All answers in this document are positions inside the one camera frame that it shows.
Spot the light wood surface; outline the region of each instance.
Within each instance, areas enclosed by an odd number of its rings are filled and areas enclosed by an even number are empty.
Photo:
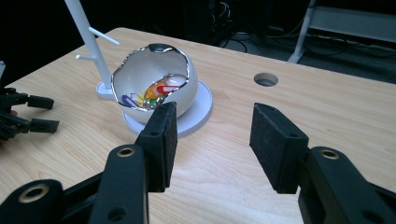
[[[213,94],[209,121],[178,140],[171,187],[149,196],[151,223],[303,222],[298,195],[277,195],[248,145],[255,102],[283,112],[309,136],[310,147],[344,152],[368,181],[396,191],[395,85],[124,28],[108,35],[120,41],[98,39],[111,72],[133,49],[169,44],[191,57]],[[94,64],[77,54],[89,53],[76,49],[10,85],[55,100],[50,111],[14,106],[20,117],[61,123],[54,134],[21,133],[0,142],[1,202],[42,178],[67,189],[102,172],[111,149],[136,139],[118,104],[96,95]],[[256,84],[263,72],[278,83]]]

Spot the white round base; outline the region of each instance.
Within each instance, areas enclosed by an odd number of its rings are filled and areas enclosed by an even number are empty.
[[[103,100],[115,100],[116,99],[114,97],[113,90],[107,89],[103,82],[100,82],[96,86],[96,92],[98,93],[98,96]]]
[[[177,138],[183,138],[199,130],[209,119],[212,105],[213,100],[210,89],[205,83],[199,81],[194,102],[192,102],[188,111],[177,118]],[[140,134],[145,128],[145,123],[136,121],[123,112],[122,115],[126,124],[134,133]]]

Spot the wooden table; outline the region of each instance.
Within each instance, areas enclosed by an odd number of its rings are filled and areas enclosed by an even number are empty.
[[[297,195],[277,195],[249,147],[255,102],[282,111],[310,147],[344,152],[364,177],[396,191],[396,86],[160,35],[115,29],[119,46],[99,39],[110,71],[133,49],[165,43],[187,53],[212,91],[213,111],[179,139],[171,187],[150,194],[152,223],[302,223]],[[57,133],[18,134],[0,143],[0,200],[30,181],[53,178],[67,189],[102,172],[108,152],[133,143],[113,101],[98,98],[94,64],[75,59],[83,46],[13,83],[55,100],[52,110],[14,106],[25,119],[57,119]],[[254,82],[278,77],[273,87]]]

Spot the gray floor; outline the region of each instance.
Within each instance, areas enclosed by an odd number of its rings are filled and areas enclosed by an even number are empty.
[[[294,52],[297,35],[287,38],[259,39],[247,33],[235,33],[220,46],[263,57],[287,61]],[[396,49],[367,45],[356,41],[333,40],[327,36],[309,36],[299,64],[347,75],[396,84]]]

